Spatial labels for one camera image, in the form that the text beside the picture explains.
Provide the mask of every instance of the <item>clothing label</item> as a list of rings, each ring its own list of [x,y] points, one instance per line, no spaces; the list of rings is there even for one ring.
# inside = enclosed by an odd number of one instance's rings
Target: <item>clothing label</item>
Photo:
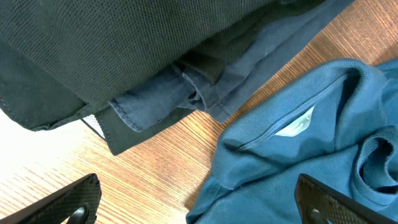
[[[301,132],[305,131],[311,123],[312,111],[315,106],[311,107],[307,112],[297,118],[295,121],[291,122],[284,129],[278,131],[275,135],[294,137]]]

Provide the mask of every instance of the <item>blue garment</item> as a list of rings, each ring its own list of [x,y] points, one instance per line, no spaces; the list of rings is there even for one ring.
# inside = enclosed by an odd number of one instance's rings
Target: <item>blue garment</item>
[[[192,69],[171,65],[111,105],[135,131],[152,126],[176,106],[205,111],[222,123],[351,2],[326,0],[304,14],[266,25],[215,85]]]
[[[313,107],[307,129],[277,135]],[[398,60],[325,63],[220,136],[188,223],[301,223],[294,199],[308,174],[398,220]]]

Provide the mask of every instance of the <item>wood surface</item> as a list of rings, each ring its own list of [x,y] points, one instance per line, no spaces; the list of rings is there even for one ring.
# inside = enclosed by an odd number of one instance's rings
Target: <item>wood surface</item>
[[[398,57],[398,0],[352,3],[227,124],[303,72],[341,57],[372,65]],[[94,172],[103,191],[97,223],[185,223],[227,124],[196,111],[114,157],[81,121],[33,133],[0,113],[0,218]]]

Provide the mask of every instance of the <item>dark green fabric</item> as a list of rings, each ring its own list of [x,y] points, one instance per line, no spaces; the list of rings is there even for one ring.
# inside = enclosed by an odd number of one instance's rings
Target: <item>dark green fabric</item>
[[[227,63],[237,59],[268,23],[303,14],[325,0],[276,1],[248,14],[187,52],[179,62],[204,74],[213,83]]]
[[[0,108],[11,119],[27,129],[49,129],[87,107],[40,67],[0,41]]]
[[[104,132],[105,140],[112,154],[117,155],[170,127],[192,111],[177,108],[162,121],[141,132],[135,132],[129,128],[110,106],[96,113],[95,117]]]
[[[2,0],[0,41],[98,106],[272,1]]]

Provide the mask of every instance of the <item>wood grain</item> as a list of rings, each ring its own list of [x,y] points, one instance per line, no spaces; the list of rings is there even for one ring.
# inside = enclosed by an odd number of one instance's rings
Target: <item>wood grain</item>
[[[397,0],[355,1],[227,124],[328,60],[351,57],[375,65],[398,57],[397,12]],[[226,127],[196,111],[114,157],[80,121],[33,133],[0,113],[0,125],[0,218],[95,172],[103,190],[97,223],[185,223]]]

